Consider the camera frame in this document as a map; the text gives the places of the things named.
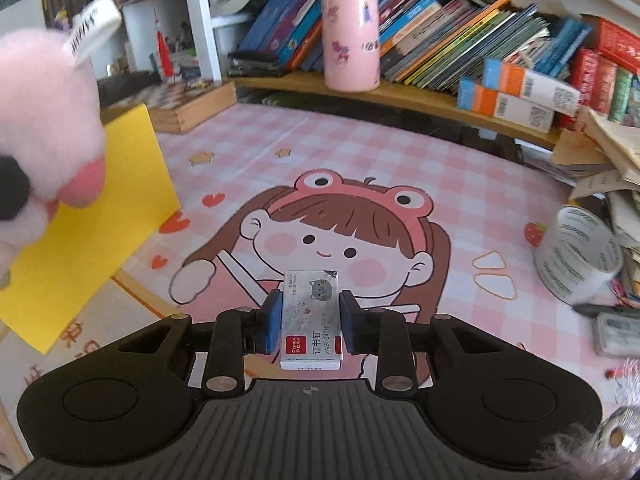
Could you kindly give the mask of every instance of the pink cup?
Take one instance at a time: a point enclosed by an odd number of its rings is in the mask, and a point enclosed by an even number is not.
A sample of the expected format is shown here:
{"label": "pink cup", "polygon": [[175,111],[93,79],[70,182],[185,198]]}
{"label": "pink cup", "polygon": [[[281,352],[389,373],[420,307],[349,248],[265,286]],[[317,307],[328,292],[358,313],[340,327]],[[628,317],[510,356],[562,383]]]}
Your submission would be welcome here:
{"label": "pink cup", "polygon": [[380,85],[378,0],[322,0],[324,82],[340,92]]}

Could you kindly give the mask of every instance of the qr code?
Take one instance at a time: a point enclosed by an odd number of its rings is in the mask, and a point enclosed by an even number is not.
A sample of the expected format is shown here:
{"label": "qr code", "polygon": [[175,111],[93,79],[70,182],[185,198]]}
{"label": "qr code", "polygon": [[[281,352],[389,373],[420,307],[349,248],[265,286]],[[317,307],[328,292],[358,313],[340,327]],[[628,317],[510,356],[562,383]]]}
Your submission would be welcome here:
{"label": "qr code", "polygon": [[380,49],[380,42],[376,41],[367,41],[362,45],[363,52],[376,52]]}
{"label": "qr code", "polygon": [[554,90],[554,107],[559,110],[567,110],[575,105],[575,94],[569,90],[557,86]]}
{"label": "qr code", "polygon": [[498,99],[498,111],[495,113],[499,117],[504,117],[504,113],[507,111],[507,98],[500,96]]}
{"label": "qr code", "polygon": [[533,128],[539,128],[546,120],[546,110],[538,108],[537,106],[531,107],[531,113],[529,114],[529,124]]}
{"label": "qr code", "polygon": [[524,80],[524,92],[522,95],[524,97],[531,97],[531,93],[533,92],[533,78],[531,76],[527,76]]}

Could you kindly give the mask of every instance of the brown hair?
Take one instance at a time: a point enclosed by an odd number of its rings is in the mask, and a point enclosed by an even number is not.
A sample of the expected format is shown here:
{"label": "brown hair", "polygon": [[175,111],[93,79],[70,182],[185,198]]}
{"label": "brown hair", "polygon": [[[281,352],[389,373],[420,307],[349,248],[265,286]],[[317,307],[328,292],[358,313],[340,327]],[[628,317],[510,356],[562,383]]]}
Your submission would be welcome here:
{"label": "brown hair", "polygon": [[[372,178],[364,182],[345,179],[350,186],[361,186],[384,193],[388,188],[370,184]],[[191,254],[184,261],[187,265],[195,260],[213,261],[221,250],[231,252],[240,237],[242,220],[256,209],[267,210],[276,200],[287,196],[294,189],[286,186],[274,187],[253,197],[244,204],[216,233],[216,235]],[[415,250],[409,233],[401,220],[391,211],[362,197],[343,194],[318,194],[307,196],[287,204],[270,214],[276,222],[299,219],[302,223],[324,230],[355,236],[359,240],[373,244],[396,247],[407,258],[413,258]],[[449,272],[450,241],[442,227],[426,218],[420,218],[426,238],[427,252],[433,258],[433,274],[421,285],[405,286],[392,305],[417,304],[420,306],[416,322],[428,323],[436,313],[438,302]],[[418,379],[428,377],[426,361],[418,359]]]}

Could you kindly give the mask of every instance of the cartoon girl's face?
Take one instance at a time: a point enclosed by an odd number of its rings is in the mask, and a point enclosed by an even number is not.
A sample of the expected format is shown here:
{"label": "cartoon girl's face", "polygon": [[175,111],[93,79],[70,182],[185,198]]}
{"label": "cartoon girl's face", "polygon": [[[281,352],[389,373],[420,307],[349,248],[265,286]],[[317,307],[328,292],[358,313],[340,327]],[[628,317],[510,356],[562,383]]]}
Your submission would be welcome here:
{"label": "cartoon girl's face", "polygon": [[341,289],[358,298],[386,298],[403,286],[420,285],[433,272],[426,252],[407,258],[399,247],[385,247],[303,224],[276,222],[263,209],[249,213],[241,225],[262,261],[277,272],[336,270]]}

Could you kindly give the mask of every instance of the pink plush toy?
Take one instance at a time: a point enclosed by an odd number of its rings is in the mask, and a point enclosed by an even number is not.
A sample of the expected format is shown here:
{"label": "pink plush toy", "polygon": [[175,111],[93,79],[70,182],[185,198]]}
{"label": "pink plush toy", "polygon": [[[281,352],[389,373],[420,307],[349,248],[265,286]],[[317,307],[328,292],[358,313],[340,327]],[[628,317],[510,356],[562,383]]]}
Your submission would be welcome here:
{"label": "pink plush toy", "polygon": [[0,285],[60,202],[84,207],[102,191],[104,130],[86,59],[120,20],[110,0],[96,0],[71,36],[25,29],[0,38]]}

